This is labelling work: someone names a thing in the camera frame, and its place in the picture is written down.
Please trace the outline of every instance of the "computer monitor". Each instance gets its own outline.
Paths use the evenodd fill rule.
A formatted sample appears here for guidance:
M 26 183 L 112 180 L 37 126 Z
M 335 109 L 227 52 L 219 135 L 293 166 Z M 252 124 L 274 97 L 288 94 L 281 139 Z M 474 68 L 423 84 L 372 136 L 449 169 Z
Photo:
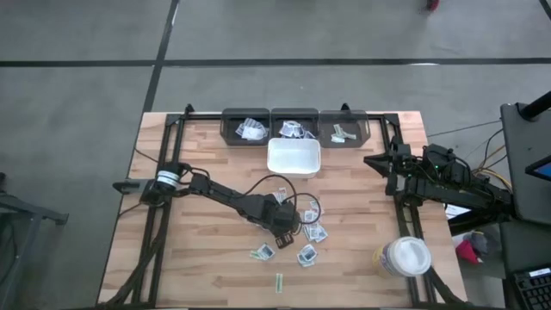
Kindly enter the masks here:
M 526 173 L 551 181 L 551 155 L 526 167 Z

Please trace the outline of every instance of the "wooden tabletop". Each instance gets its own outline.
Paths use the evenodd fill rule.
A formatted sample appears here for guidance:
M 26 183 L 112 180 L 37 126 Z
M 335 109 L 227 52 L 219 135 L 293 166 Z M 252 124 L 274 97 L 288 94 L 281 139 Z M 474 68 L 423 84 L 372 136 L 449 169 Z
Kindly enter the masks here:
M 158 157 L 165 116 L 144 114 L 138 150 Z M 415 155 L 422 155 L 427 139 L 421 114 L 399 112 L 399 118 L 404 141 Z M 267 148 L 228 147 L 219 129 L 219 121 L 186 121 L 180 161 L 206 169 L 214 181 L 244 192 L 269 174 Z M 297 263 L 296 254 L 307 244 L 303 233 L 278 250 L 269 232 L 246 222 L 231 208 L 200 196 L 173 200 L 157 306 L 410 306 L 405 279 L 380 278 L 371 265 L 374 250 L 398 238 L 399 232 L 393 198 L 384 194 L 387 180 L 362 162 L 363 156 L 384 152 L 379 124 L 370 123 L 370 129 L 371 138 L 362 148 L 322 149 L 322 167 L 316 177 L 292 180 L 298 192 L 316 195 L 325 210 L 321 224 L 329 237 L 313 243 L 319 253 L 313 267 L 301 268 Z M 154 162 L 134 153 L 129 176 L 154 178 L 155 169 Z M 271 179 L 253 193 L 271 193 L 282 186 L 282 180 Z M 138 199 L 137 194 L 126 196 L 122 209 Z M 299 199 L 298 209 L 309 209 L 308 202 Z M 442 204 L 428 201 L 419 213 L 436 271 L 466 300 Z M 99 301 L 113 296 L 136 266 L 145 216 L 146 207 L 139 207 L 118 220 Z M 264 242 L 275 249 L 275 256 L 268 262 L 250 258 L 250 251 Z M 280 294 L 276 273 L 283 274 Z M 148 289 L 146 278 L 144 292 Z

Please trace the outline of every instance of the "gray floor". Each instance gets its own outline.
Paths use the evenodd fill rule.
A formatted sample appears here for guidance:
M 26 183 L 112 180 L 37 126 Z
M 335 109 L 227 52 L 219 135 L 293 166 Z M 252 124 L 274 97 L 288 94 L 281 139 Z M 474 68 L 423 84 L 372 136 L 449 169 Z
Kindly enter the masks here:
M 154 59 L 168 0 L 0 2 L 0 60 Z M 551 57 L 536 0 L 182 0 L 167 59 Z M 18 309 L 95 302 L 151 68 L 0 68 L 8 191 L 71 213 L 45 225 Z M 549 90 L 551 65 L 164 68 L 154 111 L 228 107 L 421 110 L 427 133 L 498 119 Z M 475 166 L 499 124 L 438 135 Z M 503 140 L 497 138 L 491 151 Z M 504 161 L 496 167 L 507 175 Z M 463 268 L 469 300 L 502 306 L 498 263 Z

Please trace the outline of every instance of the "black stand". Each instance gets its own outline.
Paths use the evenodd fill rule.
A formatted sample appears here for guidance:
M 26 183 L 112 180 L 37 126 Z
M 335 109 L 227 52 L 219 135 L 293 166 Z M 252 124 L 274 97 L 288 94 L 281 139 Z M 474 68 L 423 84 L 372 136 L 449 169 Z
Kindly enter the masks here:
M 501 106 L 514 206 L 518 219 L 551 225 L 551 182 L 526 173 L 526 167 L 551 155 L 551 91 L 526 105 Z
M 34 239 L 40 227 L 42 219 L 53 220 L 56 225 L 64 225 L 67 222 L 69 214 L 61 214 L 47 208 L 38 207 L 30 203 L 19 200 L 2 190 L 1 186 L 6 175 L 0 172 L 0 222 L 13 220 L 16 216 L 28 220 L 27 234 L 18 246 L 18 252 L 10 255 L 13 257 L 13 263 L 8 265 L 8 272 L 5 282 L 0 288 L 0 309 L 9 308 L 15 297 L 17 284 L 21 280 L 22 266 L 26 262 L 33 246 Z

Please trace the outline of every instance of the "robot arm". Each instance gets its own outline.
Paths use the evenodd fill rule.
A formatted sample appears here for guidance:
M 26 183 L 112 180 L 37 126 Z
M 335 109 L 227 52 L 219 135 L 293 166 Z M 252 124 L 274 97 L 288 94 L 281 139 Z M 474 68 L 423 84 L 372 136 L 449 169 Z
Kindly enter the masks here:
M 454 235 L 514 216 L 512 194 L 490 184 L 487 177 L 475 176 L 451 149 L 424 146 L 423 156 L 417 157 L 409 145 L 392 139 L 386 153 L 367 156 L 363 162 L 388 178 L 385 193 L 405 205 L 419 207 L 432 200 L 473 210 L 449 221 Z M 399 186 L 399 176 L 403 186 Z
M 188 173 L 193 175 L 191 181 L 180 182 Z M 125 185 L 126 188 L 132 187 L 130 184 Z M 120 183 L 114 184 L 114 187 L 124 194 Z M 163 205 L 170 197 L 186 195 L 201 195 L 233 208 L 249 222 L 269 230 L 280 249 L 294 242 L 292 233 L 299 229 L 300 215 L 291 201 L 280 204 L 272 194 L 243 195 L 211 180 L 205 170 L 184 163 L 168 163 L 162 167 L 156 179 L 146 181 L 139 200 L 150 207 L 156 207 Z

